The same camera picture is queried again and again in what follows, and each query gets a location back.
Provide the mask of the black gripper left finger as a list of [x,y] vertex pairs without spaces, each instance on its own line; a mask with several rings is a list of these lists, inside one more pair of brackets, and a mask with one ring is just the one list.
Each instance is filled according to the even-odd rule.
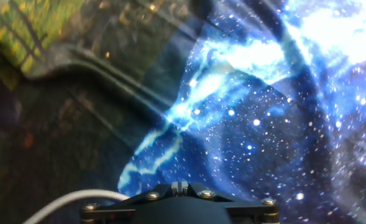
[[158,184],[154,189],[137,194],[128,199],[121,199],[112,205],[90,203],[80,210],[80,223],[129,223],[138,209],[144,205],[155,205],[179,194],[179,183]]

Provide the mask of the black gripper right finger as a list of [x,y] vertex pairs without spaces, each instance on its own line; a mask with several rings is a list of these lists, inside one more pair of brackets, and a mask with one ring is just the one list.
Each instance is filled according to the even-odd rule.
[[248,201],[188,182],[179,183],[179,196],[185,198],[183,211],[198,216],[196,223],[279,223],[279,205],[273,198]]

